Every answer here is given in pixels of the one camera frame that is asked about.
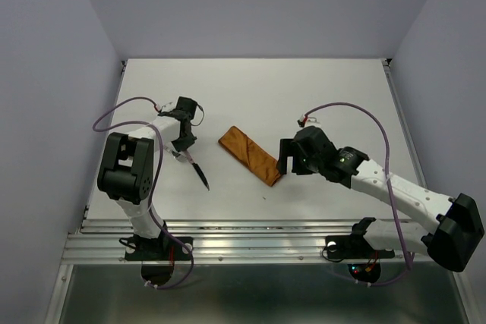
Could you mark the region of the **orange brown cloth napkin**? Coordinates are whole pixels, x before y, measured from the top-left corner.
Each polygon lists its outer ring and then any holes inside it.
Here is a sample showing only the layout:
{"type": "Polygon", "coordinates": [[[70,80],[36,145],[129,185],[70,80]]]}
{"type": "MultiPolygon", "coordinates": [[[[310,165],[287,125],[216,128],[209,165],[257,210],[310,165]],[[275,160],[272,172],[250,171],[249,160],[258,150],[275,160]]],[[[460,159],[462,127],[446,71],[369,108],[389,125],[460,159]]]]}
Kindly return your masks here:
{"type": "Polygon", "coordinates": [[[277,160],[236,126],[231,126],[218,144],[265,185],[273,187],[282,177],[277,160]]]}

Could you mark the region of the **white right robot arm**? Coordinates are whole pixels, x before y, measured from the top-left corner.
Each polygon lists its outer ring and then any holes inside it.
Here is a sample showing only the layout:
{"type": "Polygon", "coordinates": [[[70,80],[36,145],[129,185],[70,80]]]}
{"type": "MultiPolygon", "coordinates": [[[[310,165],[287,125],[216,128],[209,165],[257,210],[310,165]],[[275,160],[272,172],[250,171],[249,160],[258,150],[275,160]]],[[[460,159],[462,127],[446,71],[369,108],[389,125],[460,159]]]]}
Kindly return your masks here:
{"type": "Polygon", "coordinates": [[[387,174],[365,153],[350,146],[336,148],[316,126],[280,140],[277,168],[282,175],[321,175],[409,217],[409,222],[400,224],[365,217],[349,234],[327,236],[323,254],[333,262],[389,259],[401,250],[461,272],[484,237],[477,204],[470,196],[449,197],[387,174]]]}

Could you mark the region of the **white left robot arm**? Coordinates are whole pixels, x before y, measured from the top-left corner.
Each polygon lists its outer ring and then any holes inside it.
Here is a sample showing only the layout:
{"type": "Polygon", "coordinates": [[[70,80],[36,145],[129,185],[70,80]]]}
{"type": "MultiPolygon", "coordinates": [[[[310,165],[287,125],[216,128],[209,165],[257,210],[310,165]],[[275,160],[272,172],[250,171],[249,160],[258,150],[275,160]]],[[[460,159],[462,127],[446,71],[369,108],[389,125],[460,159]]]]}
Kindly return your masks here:
{"type": "Polygon", "coordinates": [[[197,140],[192,127],[200,105],[184,96],[165,105],[136,96],[116,108],[136,100],[153,105],[156,117],[152,121],[123,121],[106,128],[99,128],[98,121],[93,124],[95,132],[109,132],[96,183],[122,208],[134,230],[134,239],[143,241],[145,253],[159,259],[168,253],[169,240],[166,224],[153,207],[153,193],[165,153],[199,169],[189,148],[197,140]]]}

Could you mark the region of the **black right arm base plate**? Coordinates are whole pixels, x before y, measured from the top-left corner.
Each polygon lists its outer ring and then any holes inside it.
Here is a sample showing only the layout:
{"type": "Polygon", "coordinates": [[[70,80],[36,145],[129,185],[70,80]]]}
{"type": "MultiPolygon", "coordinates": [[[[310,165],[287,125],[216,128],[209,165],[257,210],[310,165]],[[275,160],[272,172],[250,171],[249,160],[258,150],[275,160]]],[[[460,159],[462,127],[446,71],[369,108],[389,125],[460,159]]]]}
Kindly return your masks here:
{"type": "Polygon", "coordinates": [[[366,217],[354,224],[348,235],[326,236],[321,256],[332,263],[340,263],[343,260],[394,258],[394,250],[376,250],[365,240],[369,227],[376,221],[375,218],[366,217]]]}

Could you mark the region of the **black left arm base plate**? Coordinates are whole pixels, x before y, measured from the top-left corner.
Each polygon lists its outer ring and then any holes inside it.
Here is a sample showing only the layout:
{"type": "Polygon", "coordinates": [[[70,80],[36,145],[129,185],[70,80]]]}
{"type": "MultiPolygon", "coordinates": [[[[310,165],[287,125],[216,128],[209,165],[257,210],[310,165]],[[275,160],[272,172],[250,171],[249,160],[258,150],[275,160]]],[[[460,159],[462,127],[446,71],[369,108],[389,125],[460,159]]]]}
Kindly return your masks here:
{"type": "Polygon", "coordinates": [[[118,242],[125,248],[128,262],[190,261],[187,250],[163,234],[153,239],[133,234],[119,238],[118,242]]]}

